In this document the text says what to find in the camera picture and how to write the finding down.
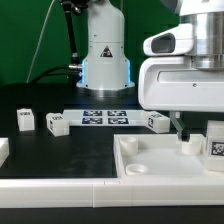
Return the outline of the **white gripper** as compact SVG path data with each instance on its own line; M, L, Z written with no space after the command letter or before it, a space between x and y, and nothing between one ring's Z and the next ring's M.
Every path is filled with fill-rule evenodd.
M178 139L189 134L177 111L224 112L224 70L192 67L190 57L151 57L140 68L138 100L145 110L170 111Z

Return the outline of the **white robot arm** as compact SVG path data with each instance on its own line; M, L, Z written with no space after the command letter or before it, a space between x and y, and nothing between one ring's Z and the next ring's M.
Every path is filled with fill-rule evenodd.
M138 100L168 111L183 135L183 111L224 112L224 0L160 0L179 15L178 26L147 38ZM88 54L80 87L105 96L134 84L124 57L124 17L110 0L90 0Z

